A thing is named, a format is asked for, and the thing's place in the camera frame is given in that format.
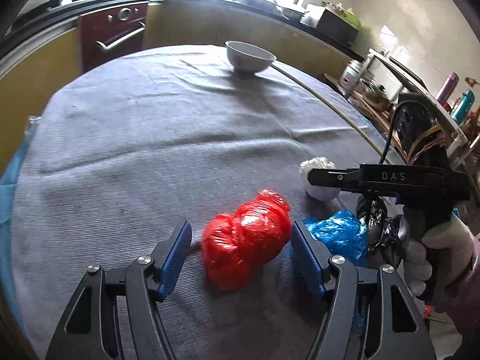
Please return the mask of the white gloved right hand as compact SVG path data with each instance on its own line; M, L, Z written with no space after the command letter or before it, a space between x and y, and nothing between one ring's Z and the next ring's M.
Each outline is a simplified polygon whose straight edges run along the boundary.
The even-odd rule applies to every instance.
M400 240L405 252L403 277L411 294L421 297L432 286L428 303L442 311L456 296L461 282L473 272L479 240L454 214L448 222L428 230L419 241L413 238L408 220L402 218Z

